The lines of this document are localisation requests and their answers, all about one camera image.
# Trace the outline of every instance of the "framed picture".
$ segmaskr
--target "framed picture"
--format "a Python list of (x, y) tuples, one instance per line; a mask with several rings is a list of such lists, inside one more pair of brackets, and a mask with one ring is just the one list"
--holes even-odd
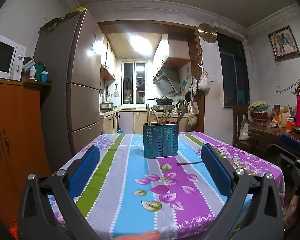
[(276, 62), (300, 57), (299, 48), (290, 26), (268, 34)]

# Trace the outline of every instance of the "hanging bag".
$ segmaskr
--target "hanging bag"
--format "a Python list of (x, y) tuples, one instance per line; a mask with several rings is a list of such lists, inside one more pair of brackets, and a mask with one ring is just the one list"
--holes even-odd
[(203, 66), (198, 64), (202, 68), (202, 74), (199, 80), (198, 89), (206, 91), (210, 89), (210, 81), (208, 79), (208, 72), (203, 69)]

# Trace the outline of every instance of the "white microwave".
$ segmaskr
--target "white microwave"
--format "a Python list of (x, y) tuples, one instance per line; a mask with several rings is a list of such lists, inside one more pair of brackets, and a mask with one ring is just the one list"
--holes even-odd
[(0, 78), (20, 80), (26, 49), (0, 35)]

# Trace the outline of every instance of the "wooden chair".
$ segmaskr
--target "wooden chair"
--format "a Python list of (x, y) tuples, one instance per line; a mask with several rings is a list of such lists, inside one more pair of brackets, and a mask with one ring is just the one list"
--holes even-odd
[(233, 107), (232, 146), (237, 147), (246, 152), (253, 153), (255, 145), (256, 145), (256, 142), (255, 142), (255, 140), (253, 140), (253, 138), (250, 138), (249, 140), (244, 140), (244, 141), (239, 140), (241, 123), (243, 121), (244, 116), (245, 116), (245, 120), (248, 120), (248, 105)]

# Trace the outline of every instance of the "human hand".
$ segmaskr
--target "human hand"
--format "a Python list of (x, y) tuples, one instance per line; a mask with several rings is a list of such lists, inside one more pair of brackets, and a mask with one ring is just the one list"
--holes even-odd
[(289, 229), (298, 219), (296, 213), (296, 210), (298, 208), (298, 201), (299, 201), (299, 197), (294, 195), (290, 202), (289, 208), (287, 210), (287, 214), (283, 219), (284, 228), (286, 230)]
[(114, 240), (161, 240), (161, 236), (158, 231), (151, 231), (140, 235), (119, 236)]

